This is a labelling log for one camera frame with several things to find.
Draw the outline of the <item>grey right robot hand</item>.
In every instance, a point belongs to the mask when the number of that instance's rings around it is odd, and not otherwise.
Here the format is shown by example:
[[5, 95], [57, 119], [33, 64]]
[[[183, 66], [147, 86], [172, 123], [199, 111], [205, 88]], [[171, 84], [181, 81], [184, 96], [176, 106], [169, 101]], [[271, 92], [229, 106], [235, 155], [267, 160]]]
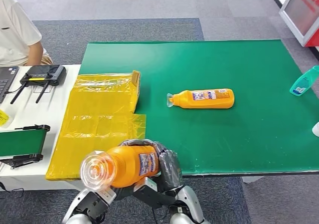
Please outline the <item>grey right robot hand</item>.
[[152, 146], [155, 149], [159, 159], [160, 175], [157, 178], [160, 192], [168, 192], [181, 187], [183, 183], [182, 171], [177, 153], [166, 146], [150, 139], [130, 139], [125, 140], [120, 146]]

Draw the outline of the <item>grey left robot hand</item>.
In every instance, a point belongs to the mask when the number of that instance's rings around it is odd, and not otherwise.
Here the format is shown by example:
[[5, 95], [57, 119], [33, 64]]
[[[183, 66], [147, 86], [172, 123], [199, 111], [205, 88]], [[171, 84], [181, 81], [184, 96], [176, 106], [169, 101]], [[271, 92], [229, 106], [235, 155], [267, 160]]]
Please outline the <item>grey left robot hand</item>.
[[134, 187], [134, 185], [124, 188], [115, 188], [111, 186], [111, 189], [112, 189], [116, 194], [114, 201], [120, 201], [126, 197], [132, 196], [134, 193]]

